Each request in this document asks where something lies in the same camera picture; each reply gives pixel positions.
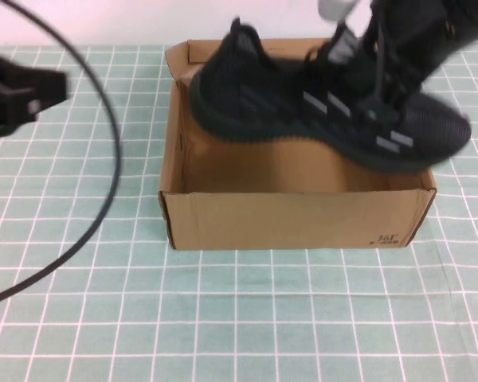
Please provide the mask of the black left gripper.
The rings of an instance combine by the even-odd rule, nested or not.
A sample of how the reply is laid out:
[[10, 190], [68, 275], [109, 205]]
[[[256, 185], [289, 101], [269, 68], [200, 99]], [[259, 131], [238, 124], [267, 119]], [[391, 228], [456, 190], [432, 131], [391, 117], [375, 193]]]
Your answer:
[[69, 98], [66, 73], [31, 68], [0, 57], [0, 138], [37, 121], [37, 115]]

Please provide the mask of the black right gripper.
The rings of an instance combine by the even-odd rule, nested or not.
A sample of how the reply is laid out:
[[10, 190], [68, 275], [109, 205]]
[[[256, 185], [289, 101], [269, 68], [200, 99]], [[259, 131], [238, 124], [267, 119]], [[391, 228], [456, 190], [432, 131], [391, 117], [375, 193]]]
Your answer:
[[[478, 1], [373, 1], [362, 49], [375, 65], [386, 118], [398, 119], [409, 97], [456, 51], [478, 41]], [[357, 103], [364, 129], [383, 129], [382, 101]]]

